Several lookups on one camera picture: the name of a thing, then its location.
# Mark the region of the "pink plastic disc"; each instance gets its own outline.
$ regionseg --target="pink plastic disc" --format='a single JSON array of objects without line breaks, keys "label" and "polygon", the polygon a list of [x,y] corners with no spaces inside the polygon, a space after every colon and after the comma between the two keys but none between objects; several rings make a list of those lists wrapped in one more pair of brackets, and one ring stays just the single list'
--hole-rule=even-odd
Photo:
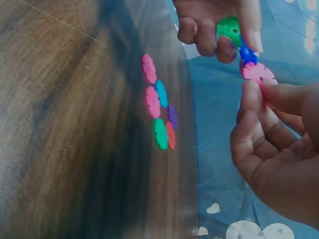
[{"label": "pink plastic disc", "polygon": [[274,73],[263,64],[257,63],[257,65],[255,65],[253,62],[248,62],[245,67],[243,67],[242,74],[246,80],[255,81],[258,85],[262,84],[263,79],[275,78]]},{"label": "pink plastic disc", "polygon": [[146,88],[146,103],[149,108],[151,116],[155,119],[160,117],[160,100],[159,95],[153,86],[148,86]]},{"label": "pink plastic disc", "polygon": [[156,68],[154,66],[152,58],[148,54],[145,54],[142,57],[142,70],[147,81],[155,84],[157,80]]}]

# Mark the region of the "white heart shape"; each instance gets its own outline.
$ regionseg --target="white heart shape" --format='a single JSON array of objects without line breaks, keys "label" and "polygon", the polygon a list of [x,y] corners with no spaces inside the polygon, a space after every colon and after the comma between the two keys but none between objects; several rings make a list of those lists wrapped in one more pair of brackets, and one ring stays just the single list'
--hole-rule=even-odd
[{"label": "white heart shape", "polygon": [[220,212],[220,207],[218,203],[213,203],[209,208],[206,209],[208,214],[215,214]]},{"label": "white heart shape", "polygon": [[208,230],[205,227],[200,227],[198,229],[198,236],[208,235]]},{"label": "white heart shape", "polygon": [[295,239],[293,231],[281,223],[270,224],[263,233],[266,239]]}]

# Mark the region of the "hand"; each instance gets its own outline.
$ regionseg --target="hand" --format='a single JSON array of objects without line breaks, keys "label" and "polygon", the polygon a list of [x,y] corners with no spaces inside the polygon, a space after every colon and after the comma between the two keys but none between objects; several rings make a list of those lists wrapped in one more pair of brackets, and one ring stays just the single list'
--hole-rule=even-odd
[{"label": "hand", "polygon": [[[216,24],[228,16],[238,17],[241,34],[254,51],[262,52],[259,0],[174,0],[179,17],[178,38],[186,44],[196,43],[203,56],[215,53]],[[230,63],[237,47],[223,36],[217,44],[217,58]]]},{"label": "hand", "polygon": [[319,85],[261,89],[252,81],[243,85],[231,135],[234,163],[270,208],[318,229]]}]

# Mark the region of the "green plastic disc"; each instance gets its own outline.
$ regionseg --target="green plastic disc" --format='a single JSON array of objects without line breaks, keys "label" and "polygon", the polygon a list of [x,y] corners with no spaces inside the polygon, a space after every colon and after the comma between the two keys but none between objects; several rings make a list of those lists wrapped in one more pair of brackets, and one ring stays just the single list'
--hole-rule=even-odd
[{"label": "green plastic disc", "polygon": [[162,150],[168,149],[168,136],[164,121],[162,119],[156,119],[154,121],[155,139]]},{"label": "green plastic disc", "polygon": [[222,36],[228,36],[238,47],[243,45],[240,39],[240,28],[237,18],[227,17],[222,19],[217,25],[217,32]]}]

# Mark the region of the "blue tablecloth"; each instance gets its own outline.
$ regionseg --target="blue tablecloth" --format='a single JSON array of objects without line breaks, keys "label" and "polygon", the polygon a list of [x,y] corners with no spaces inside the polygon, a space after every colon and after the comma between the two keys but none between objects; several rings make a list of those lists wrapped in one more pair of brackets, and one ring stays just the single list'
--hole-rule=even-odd
[{"label": "blue tablecloth", "polygon": [[[178,18],[166,0],[175,27]],[[261,1],[264,54],[260,62],[279,83],[319,79],[319,0]],[[184,45],[193,84],[198,156],[201,239],[314,239],[319,233],[264,205],[234,167],[229,137],[235,125],[243,79],[239,59],[229,65],[199,56]]]}]

